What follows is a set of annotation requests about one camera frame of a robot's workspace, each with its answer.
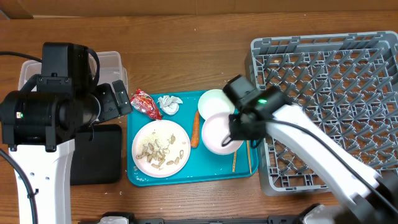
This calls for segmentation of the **white tissue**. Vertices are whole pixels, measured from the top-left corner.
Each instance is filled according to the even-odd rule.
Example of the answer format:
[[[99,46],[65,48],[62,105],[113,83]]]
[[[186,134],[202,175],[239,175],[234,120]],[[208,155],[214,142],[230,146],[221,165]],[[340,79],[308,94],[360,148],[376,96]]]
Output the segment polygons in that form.
[[[176,96],[164,95],[158,98],[157,100],[161,110],[167,115],[175,115],[178,110],[180,104],[183,104],[183,101]]]

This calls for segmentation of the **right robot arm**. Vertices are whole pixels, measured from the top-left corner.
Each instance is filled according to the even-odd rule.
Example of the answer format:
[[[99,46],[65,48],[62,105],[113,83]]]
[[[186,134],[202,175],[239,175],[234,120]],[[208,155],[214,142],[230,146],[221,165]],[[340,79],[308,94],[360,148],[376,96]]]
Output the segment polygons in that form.
[[[228,85],[223,91],[239,111],[229,116],[231,139],[276,139],[298,155],[337,198],[337,206],[316,205],[297,223],[397,223],[397,175],[382,176],[359,162],[276,87],[261,92],[251,85]]]

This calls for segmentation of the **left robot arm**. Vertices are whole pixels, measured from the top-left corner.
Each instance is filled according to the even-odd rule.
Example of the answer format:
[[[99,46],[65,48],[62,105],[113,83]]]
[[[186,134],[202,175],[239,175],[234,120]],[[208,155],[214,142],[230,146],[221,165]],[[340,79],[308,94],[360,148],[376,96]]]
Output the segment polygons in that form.
[[[41,71],[1,103],[1,156],[14,169],[21,223],[70,223],[70,172],[79,130],[132,111],[123,81],[100,83],[84,45],[46,42]]]

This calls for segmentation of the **white bowl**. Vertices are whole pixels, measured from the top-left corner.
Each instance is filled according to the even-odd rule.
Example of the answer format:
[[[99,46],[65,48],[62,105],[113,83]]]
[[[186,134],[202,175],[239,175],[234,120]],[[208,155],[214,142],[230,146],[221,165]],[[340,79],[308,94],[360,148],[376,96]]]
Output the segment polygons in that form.
[[[208,90],[198,100],[200,116],[206,120],[218,113],[233,114],[235,107],[225,93],[220,89]]]

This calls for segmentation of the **pink bowl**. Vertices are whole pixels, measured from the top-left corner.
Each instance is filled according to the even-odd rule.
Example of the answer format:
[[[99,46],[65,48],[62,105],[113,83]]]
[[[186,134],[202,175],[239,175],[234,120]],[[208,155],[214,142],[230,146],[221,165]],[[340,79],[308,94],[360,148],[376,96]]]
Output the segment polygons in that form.
[[[223,156],[236,152],[243,144],[242,140],[229,142],[229,113],[209,117],[201,129],[201,138],[209,151]]]

